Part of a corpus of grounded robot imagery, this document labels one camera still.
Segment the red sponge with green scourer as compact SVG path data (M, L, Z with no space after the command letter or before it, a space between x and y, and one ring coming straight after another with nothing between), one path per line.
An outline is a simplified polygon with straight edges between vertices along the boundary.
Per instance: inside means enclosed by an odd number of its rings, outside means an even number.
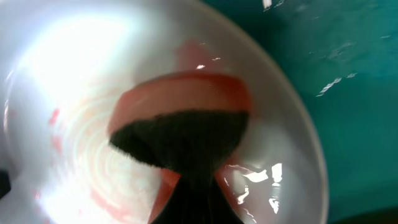
M123 94L111 117L109 143L147 166L178 174L178 181L184 177L200 198L238 148L251 109L241 79L181 72Z

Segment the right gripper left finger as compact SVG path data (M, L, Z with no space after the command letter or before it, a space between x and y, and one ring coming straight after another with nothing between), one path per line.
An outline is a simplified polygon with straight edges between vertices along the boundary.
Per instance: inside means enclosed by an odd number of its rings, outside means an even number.
M167 203L151 221L152 224L199 223L198 194L184 177L177 182Z

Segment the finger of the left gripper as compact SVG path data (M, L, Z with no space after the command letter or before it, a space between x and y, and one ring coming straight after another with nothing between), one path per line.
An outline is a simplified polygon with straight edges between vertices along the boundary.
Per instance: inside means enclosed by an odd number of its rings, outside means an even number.
M11 191L11 181L6 170L0 170L0 199Z

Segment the light blue plate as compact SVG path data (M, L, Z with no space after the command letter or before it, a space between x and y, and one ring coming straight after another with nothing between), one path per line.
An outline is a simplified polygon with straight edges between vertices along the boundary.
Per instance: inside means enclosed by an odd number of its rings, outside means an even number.
M161 177L108 144L116 102L182 70L242 78L254 116L221 180L245 223L325 223L315 127L273 59L201 1L2 1L2 223L147 223Z

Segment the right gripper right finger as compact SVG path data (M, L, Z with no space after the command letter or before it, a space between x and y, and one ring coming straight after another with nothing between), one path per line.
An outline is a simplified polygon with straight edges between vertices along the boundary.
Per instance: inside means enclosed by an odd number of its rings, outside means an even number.
M212 180L208 190L200 195L198 212L202 224L243 224L227 201L220 185Z

